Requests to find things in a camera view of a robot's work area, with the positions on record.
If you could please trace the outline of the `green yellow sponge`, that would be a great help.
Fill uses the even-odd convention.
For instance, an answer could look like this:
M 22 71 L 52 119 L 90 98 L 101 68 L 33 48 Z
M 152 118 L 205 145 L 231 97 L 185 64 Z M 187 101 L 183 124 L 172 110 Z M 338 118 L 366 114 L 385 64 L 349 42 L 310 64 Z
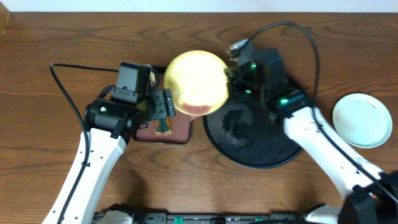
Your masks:
M 170 118 L 162 118 L 156 120 L 155 134 L 158 136 L 166 136 L 172 134 Z

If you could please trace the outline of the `light blue plate front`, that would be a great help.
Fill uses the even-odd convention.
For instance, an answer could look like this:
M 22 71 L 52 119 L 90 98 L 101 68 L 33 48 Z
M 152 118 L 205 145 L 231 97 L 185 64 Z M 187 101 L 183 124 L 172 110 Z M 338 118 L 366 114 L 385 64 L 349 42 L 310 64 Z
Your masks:
M 363 93 L 342 97 L 333 108 L 336 132 L 349 144 L 370 149 L 390 137 L 393 122 L 389 110 L 378 99 Z

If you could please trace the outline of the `yellow plate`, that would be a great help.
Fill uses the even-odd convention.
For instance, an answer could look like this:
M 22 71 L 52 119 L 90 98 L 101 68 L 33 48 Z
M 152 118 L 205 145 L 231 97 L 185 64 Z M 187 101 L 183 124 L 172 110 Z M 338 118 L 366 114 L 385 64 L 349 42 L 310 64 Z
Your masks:
M 229 97 L 227 65 L 215 54 L 192 50 L 175 57 L 164 73 L 177 110 L 204 116 L 220 109 Z

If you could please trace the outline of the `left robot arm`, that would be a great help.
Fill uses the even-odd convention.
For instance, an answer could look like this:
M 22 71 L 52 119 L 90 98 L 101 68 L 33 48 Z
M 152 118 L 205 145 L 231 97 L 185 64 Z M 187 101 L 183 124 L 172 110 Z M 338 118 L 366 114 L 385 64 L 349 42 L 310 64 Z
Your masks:
M 91 223 L 104 186 L 115 163 L 137 130 L 150 121 L 175 115 L 172 95 L 159 89 L 157 70 L 149 65 L 123 62 L 117 82 L 108 85 L 79 112 L 50 65 L 53 79 L 75 112 L 81 138 L 72 167 L 44 223 Z

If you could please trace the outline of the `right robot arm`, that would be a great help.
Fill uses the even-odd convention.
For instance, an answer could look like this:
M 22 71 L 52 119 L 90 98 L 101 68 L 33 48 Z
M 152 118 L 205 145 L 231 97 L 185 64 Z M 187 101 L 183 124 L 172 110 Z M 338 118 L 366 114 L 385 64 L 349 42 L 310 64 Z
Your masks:
M 303 88 L 285 71 L 276 49 L 255 50 L 248 40 L 229 48 L 229 94 L 253 97 L 283 123 L 338 189 L 344 204 L 320 205 L 302 223 L 397 223 L 397 172 L 385 173 L 357 153 L 329 125 Z

